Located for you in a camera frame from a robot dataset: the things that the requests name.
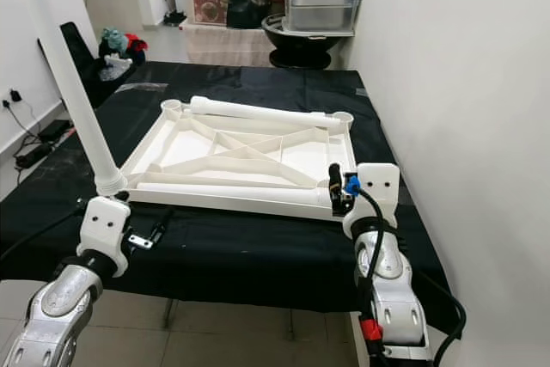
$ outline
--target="white plastic frame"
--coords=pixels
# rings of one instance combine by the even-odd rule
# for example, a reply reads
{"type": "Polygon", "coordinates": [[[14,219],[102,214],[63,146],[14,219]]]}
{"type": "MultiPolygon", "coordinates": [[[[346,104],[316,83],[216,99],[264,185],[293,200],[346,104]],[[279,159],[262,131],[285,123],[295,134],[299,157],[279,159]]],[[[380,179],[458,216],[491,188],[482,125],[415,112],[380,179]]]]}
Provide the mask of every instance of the white plastic frame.
{"type": "Polygon", "coordinates": [[[195,114],[177,100],[122,167],[132,201],[339,221],[328,193],[328,166],[355,171],[353,117],[334,127],[195,114]]]}

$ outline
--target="black chair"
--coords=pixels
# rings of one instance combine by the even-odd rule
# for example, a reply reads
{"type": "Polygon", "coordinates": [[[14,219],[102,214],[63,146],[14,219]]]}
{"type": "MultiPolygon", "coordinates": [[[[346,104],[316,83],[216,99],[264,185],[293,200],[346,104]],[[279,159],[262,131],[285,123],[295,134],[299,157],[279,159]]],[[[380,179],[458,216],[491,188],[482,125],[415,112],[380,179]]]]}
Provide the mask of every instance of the black chair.
{"type": "Polygon", "coordinates": [[[97,108],[136,71],[136,65],[133,64],[130,69],[116,79],[102,81],[99,72],[105,67],[103,58],[92,56],[74,22],[64,23],[60,28],[75,63],[76,71],[86,90],[89,103],[93,108],[97,108]]]}

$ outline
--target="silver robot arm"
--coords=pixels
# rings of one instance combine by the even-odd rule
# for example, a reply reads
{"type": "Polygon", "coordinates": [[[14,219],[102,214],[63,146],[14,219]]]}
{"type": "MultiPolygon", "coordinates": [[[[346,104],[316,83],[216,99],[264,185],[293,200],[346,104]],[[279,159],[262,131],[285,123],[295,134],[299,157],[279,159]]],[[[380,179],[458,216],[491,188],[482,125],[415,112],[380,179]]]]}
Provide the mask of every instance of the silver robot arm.
{"type": "Polygon", "coordinates": [[[120,277],[128,267],[121,250],[125,239],[132,248],[151,249],[164,231],[163,225],[157,225],[149,239],[129,235],[127,198],[127,193],[120,193],[117,198],[95,197],[89,201],[77,257],[31,299],[25,325],[4,367],[71,364],[76,339],[89,322],[92,304],[103,292],[102,280],[120,277]]]}
{"type": "Polygon", "coordinates": [[[339,168],[331,169],[333,210],[344,217],[344,233],[355,244],[357,287],[364,300],[360,324],[370,365],[431,366],[425,313],[411,287],[411,265],[400,252],[395,236],[399,169],[388,163],[359,164],[356,174],[345,177],[349,195],[339,191],[339,168]],[[371,283],[366,278],[375,252],[379,220],[370,202],[358,193],[358,187],[376,201],[383,218],[382,245],[371,283]]]}

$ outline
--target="table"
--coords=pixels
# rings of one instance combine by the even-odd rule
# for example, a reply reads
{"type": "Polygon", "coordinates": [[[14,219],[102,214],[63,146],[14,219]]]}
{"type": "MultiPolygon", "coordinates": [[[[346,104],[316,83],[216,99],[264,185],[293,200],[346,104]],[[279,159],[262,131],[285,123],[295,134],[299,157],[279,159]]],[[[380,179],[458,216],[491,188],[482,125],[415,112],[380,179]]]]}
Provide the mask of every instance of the table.
{"type": "MultiPolygon", "coordinates": [[[[160,114],[160,103],[204,95],[294,111],[347,111],[357,162],[394,162],[381,123],[355,71],[307,71],[148,62],[97,111],[120,166],[160,114]]],[[[95,196],[93,173],[77,135],[67,139],[0,204],[1,248],[64,215],[78,197],[95,196]]],[[[419,214],[401,201],[396,216],[413,270],[447,286],[419,214]]],[[[165,205],[132,204],[132,227],[144,234],[165,205]]],[[[74,255],[78,219],[19,250],[4,279],[48,280],[74,255]]],[[[136,252],[112,290],[187,301],[243,303],[313,311],[357,309],[353,245],[339,223],[237,211],[178,207],[157,249],[136,252]]],[[[422,278],[413,288],[428,322],[446,333],[457,318],[445,295],[422,278]]]]}

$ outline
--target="white tube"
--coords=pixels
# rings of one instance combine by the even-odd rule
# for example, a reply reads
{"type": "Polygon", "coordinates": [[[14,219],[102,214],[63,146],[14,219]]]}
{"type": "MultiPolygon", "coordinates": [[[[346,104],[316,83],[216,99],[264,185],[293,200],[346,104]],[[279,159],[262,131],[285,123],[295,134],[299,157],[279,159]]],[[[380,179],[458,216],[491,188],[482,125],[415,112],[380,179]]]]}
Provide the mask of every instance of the white tube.
{"type": "Polygon", "coordinates": [[[263,201],[283,202],[313,206],[330,206],[330,197],[326,188],[289,189],[264,187],[226,187],[223,185],[166,184],[142,182],[137,184],[142,191],[160,193],[188,193],[191,195],[210,195],[214,197],[259,199],[263,201]]]}
{"type": "Polygon", "coordinates": [[[27,0],[27,4],[61,96],[94,170],[97,193],[114,195],[126,187],[127,181],[114,164],[61,29],[53,18],[49,0],[27,0]]]}
{"type": "Polygon", "coordinates": [[[291,124],[319,126],[321,128],[334,128],[340,125],[340,119],[327,117],[323,113],[281,111],[269,107],[253,107],[251,105],[241,105],[239,103],[213,101],[204,96],[194,96],[189,103],[191,112],[196,114],[273,120],[291,124]]]}

